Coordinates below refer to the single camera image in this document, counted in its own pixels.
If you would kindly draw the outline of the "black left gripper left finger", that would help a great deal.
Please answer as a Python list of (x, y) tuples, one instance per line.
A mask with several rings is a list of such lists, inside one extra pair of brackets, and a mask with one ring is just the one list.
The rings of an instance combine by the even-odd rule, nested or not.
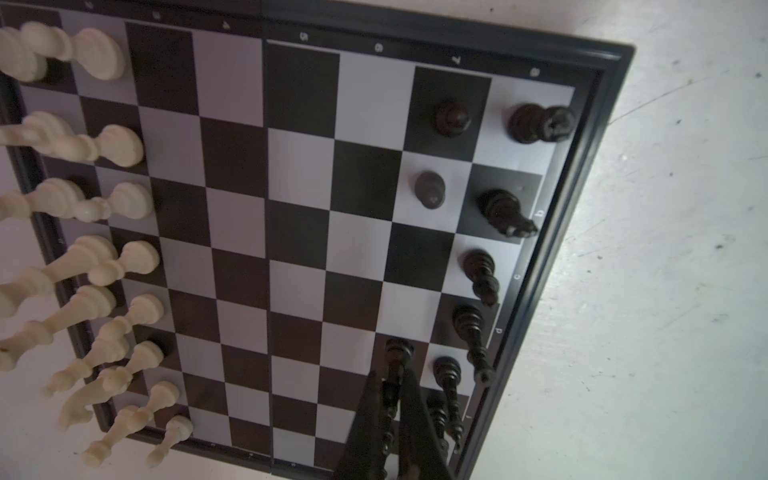
[(371, 370), (332, 479), (380, 479), (383, 457), (383, 397), (379, 374)]

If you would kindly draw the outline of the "black chess piece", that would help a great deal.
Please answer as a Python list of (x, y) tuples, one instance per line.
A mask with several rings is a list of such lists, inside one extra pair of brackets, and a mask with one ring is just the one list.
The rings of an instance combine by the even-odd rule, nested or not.
[(390, 338), (386, 342), (385, 360), (387, 374), (382, 382), (383, 408), (383, 448), (382, 455), (386, 458), (394, 445), (393, 422), (398, 411), (398, 402), (402, 377), (414, 353), (413, 346), (408, 340)]

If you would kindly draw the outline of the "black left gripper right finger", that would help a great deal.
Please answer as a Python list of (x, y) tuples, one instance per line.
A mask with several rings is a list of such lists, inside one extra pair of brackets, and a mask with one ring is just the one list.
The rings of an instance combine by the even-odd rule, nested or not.
[(411, 368), (400, 388), (399, 479), (453, 479)]

